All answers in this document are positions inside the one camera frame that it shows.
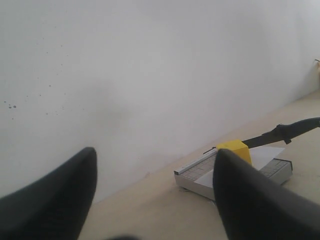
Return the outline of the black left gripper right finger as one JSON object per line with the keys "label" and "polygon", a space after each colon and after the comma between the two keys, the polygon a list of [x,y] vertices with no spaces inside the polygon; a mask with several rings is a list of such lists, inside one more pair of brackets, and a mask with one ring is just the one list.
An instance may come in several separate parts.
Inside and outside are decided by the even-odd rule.
{"label": "black left gripper right finger", "polygon": [[228,149],[217,152],[213,190],[230,240],[318,240],[320,206],[276,183]]}

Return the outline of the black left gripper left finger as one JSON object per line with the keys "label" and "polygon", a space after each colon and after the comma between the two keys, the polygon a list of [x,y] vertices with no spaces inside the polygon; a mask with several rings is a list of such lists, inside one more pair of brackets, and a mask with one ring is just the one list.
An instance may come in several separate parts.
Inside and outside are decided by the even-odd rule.
{"label": "black left gripper left finger", "polygon": [[39,180],[0,199],[2,240],[76,240],[97,187],[97,152],[85,147]]}

